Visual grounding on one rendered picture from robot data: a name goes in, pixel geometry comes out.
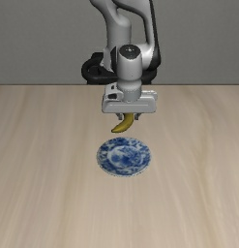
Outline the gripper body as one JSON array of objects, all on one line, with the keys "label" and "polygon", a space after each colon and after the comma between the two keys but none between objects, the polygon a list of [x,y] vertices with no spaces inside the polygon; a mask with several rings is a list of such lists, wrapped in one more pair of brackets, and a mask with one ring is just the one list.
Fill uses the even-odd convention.
[{"label": "gripper body", "polygon": [[142,90],[135,101],[126,101],[124,93],[117,88],[115,82],[105,87],[102,101],[104,113],[153,113],[156,111],[158,94],[153,90]]}]

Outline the yellow banana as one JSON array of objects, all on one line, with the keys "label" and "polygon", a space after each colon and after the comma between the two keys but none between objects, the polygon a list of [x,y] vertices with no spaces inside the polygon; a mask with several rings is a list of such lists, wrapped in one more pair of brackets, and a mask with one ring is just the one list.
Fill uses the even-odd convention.
[{"label": "yellow banana", "polygon": [[123,133],[127,131],[134,123],[134,115],[132,113],[124,113],[123,120],[115,126],[111,132],[112,133]]}]

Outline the blue and white plate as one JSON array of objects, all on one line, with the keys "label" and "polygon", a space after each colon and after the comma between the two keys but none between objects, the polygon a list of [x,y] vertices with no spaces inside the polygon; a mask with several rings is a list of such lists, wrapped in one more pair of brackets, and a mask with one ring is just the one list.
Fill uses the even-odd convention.
[{"label": "blue and white plate", "polygon": [[151,162],[149,147],[134,138],[114,138],[104,142],[97,152],[97,162],[106,173],[130,177],[142,173]]}]

